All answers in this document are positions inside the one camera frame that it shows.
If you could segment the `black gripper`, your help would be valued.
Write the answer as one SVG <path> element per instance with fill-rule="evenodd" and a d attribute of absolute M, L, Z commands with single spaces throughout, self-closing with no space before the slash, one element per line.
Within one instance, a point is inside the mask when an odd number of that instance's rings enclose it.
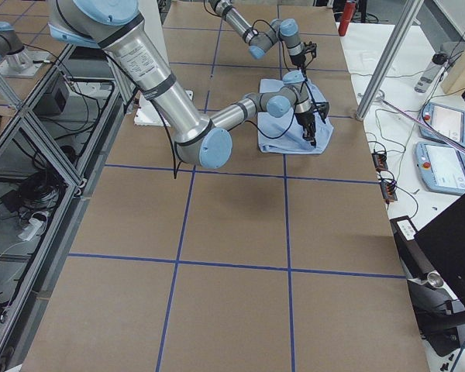
<path fill-rule="evenodd" d="M 290 60 L 301 72 L 306 72 L 307 66 L 317 57 L 316 43 L 296 43 L 290 45 Z"/>
<path fill-rule="evenodd" d="M 310 140 L 310 144 L 313 146 L 317 144 L 315 137 L 315 117 L 318 115 L 319 118 L 324 121 L 328 114 L 328 102 L 312 103 L 311 101 L 304 101 L 301 104 L 296 105 L 296 119 L 303 129 L 304 140 Z"/>

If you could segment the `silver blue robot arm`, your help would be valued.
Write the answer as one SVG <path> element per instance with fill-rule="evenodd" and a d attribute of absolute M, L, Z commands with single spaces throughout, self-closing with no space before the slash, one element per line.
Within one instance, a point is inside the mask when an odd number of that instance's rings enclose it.
<path fill-rule="evenodd" d="M 50 1 L 50 35 L 103 50 L 173 129 L 169 137 L 173 153 L 186 164 L 222 167 L 233 148 L 229 131 L 260 112 L 281 117 L 292 110 L 303 140 L 314 146 L 315 123 L 329 112 L 328 102 L 313 98 L 306 76 L 305 56 L 315 54 L 316 45 L 301 41 L 294 19 L 275 19 L 261 33 L 231 2 L 208 5 L 242 37 L 254 58 L 260 59 L 275 43 L 284 43 L 296 69 L 284 76 L 278 91 L 251 93 L 212 116 L 201 114 L 147 35 L 137 1 Z"/>
<path fill-rule="evenodd" d="M 308 65 L 316 58 L 317 44 L 301 40 L 298 24 L 294 19 L 258 19 L 250 24 L 231 1 L 203 1 L 205 10 L 223 19 L 248 46 L 250 55 L 259 60 L 277 44 L 285 47 L 291 63 L 305 76 Z"/>

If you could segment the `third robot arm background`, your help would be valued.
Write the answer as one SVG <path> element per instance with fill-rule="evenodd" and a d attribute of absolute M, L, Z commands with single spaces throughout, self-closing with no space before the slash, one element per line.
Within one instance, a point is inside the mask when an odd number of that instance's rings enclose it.
<path fill-rule="evenodd" d="M 7 56 L 21 53 L 25 49 L 23 42 L 9 22 L 0 21 L 0 62 Z"/>

